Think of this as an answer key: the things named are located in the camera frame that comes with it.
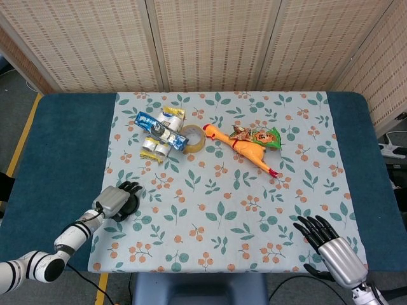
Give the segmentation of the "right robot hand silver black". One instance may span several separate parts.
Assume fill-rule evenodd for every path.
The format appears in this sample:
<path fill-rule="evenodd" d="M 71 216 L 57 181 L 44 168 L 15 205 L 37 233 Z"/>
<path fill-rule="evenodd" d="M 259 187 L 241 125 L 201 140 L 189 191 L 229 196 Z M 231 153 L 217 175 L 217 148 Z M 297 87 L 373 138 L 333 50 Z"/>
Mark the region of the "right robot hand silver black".
<path fill-rule="evenodd" d="M 298 217 L 293 226 L 320 255 L 330 279 L 343 288 L 356 288 L 366 281 L 368 270 L 347 241 L 323 217 Z"/>

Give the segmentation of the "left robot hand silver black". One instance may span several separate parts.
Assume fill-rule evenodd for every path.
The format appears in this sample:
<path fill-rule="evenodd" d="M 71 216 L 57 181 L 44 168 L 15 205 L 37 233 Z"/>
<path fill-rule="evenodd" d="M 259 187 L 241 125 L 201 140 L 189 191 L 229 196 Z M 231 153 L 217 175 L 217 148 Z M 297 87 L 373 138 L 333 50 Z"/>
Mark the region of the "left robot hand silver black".
<path fill-rule="evenodd" d="M 138 182 L 125 181 L 118 187 L 108 186 L 96 197 L 92 208 L 102 209 L 104 218 L 122 222 L 138 211 L 140 201 L 137 193 L 142 190 Z"/>

